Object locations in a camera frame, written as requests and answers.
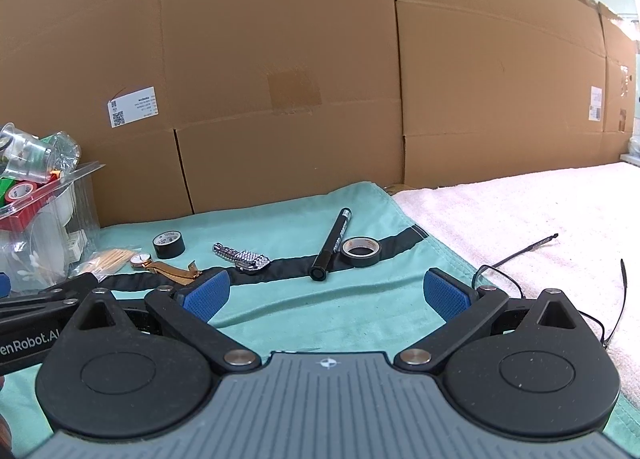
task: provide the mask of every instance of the robot logo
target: robot logo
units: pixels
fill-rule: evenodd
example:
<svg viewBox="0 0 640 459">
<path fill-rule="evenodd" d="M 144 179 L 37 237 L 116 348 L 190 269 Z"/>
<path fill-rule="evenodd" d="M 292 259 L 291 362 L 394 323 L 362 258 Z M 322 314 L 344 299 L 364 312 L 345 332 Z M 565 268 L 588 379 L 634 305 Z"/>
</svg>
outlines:
<svg viewBox="0 0 640 459">
<path fill-rule="evenodd" d="M 331 369 L 332 367 L 335 367 L 340 362 L 335 361 L 333 358 L 323 358 L 318 363 L 322 365 L 325 369 Z"/>
</svg>

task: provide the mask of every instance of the cardboard box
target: cardboard box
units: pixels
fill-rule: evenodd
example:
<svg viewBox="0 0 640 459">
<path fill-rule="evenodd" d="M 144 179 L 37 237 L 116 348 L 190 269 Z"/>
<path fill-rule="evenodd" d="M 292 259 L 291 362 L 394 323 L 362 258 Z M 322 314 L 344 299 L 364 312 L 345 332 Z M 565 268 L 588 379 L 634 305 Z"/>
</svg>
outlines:
<svg viewBox="0 0 640 459">
<path fill-rule="evenodd" d="M 0 121 L 106 163 L 104 226 L 402 181 L 394 0 L 0 0 L 0 33 Z"/>
<path fill-rule="evenodd" d="M 620 140 L 605 142 L 603 135 L 614 121 L 606 112 L 605 100 L 614 95 L 607 61 L 624 56 L 633 79 L 627 58 L 635 55 L 611 22 L 603 34 L 596 2 L 397 0 L 396 6 L 406 184 L 454 185 L 620 155 Z M 620 94 L 619 69 L 615 78 Z"/>
<path fill-rule="evenodd" d="M 106 163 L 104 226 L 597 165 L 633 123 L 617 20 L 591 0 L 0 0 L 0 122 Z"/>
<path fill-rule="evenodd" d="M 159 114 L 111 127 L 107 104 L 154 87 Z M 191 213 L 164 83 L 160 0 L 0 0 L 0 122 L 64 130 L 96 172 L 104 226 Z"/>
<path fill-rule="evenodd" d="M 607 48 L 604 131 L 631 133 L 636 107 L 636 45 L 616 25 L 618 16 L 602 3 L 598 9 Z"/>
<path fill-rule="evenodd" d="M 194 212 L 402 180 L 394 0 L 162 0 L 162 32 Z"/>
</svg>

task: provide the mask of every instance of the black strap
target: black strap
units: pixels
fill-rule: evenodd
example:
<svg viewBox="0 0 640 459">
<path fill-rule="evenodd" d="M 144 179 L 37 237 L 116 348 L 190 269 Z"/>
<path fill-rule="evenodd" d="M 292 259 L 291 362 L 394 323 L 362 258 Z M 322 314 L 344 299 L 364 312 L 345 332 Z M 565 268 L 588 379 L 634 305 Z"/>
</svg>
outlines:
<svg viewBox="0 0 640 459">
<path fill-rule="evenodd" d="M 425 240 L 429 235 L 418 225 L 413 225 L 398 235 L 385 237 L 380 241 L 380 260 L 386 261 L 396 255 L 413 248 L 420 241 Z M 290 259 L 275 259 L 271 261 L 265 269 L 260 270 L 255 275 L 242 273 L 236 267 L 210 267 L 205 269 L 201 276 L 190 283 L 190 287 L 197 287 L 220 273 L 223 269 L 229 274 L 231 285 L 256 284 L 261 282 L 273 282 L 273 280 L 298 279 L 306 277 L 309 268 L 316 258 L 315 255 L 308 257 L 293 257 Z M 329 266 L 329 271 L 344 271 L 353 266 L 341 258 L 341 254 L 335 253 Z M 123 275 L 112 275 L 104 279 L 100 285 L 113 291 L 145 291 L 155 289 L 159 285 L 172 285 L 180 288 L 181 285 L 173 280 L 167 279 L 157 273 L 129 273 Z"/>
</svg>

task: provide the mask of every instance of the black tape roll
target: black tape roll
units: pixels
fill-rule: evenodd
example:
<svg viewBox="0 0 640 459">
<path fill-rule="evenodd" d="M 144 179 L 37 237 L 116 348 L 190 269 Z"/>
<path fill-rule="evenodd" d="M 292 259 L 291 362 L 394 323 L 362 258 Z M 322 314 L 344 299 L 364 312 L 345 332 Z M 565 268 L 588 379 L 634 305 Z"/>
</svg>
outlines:
<svg viewBox="0 0 640 459">
<path fill-rule="evenodd" d="M 184 252 L 182 234 L 175 230 L 154 237 L 154 249 L 158 259 L 173 259 Z"/>
<path fill-rule="evenodd" d="M 340 245 L 342 258 L 353 267 L 367 267 L 380 262 L 380 243 L 371 237 L 352 237 Z"/>
</svg>

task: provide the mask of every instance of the wristwatch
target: wristwatch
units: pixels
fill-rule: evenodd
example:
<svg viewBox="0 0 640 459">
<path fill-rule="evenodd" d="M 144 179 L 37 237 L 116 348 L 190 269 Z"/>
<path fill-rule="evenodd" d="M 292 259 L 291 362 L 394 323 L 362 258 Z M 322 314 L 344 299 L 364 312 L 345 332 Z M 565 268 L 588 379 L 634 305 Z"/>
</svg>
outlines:
<svg viewBox="0 0 640 459">
<path fill-rule="evenodd" d="M 129 262 L 133 269 L 160 273 L 167 279 L 171 279 L 181 285 L 188 285 L 202 275 L 195 261 L 189 264 L 188 269 L 180 269 L 165 262 L 154 262 L 150 253 L 138 253 L 130 258 Z"/>
</svg>

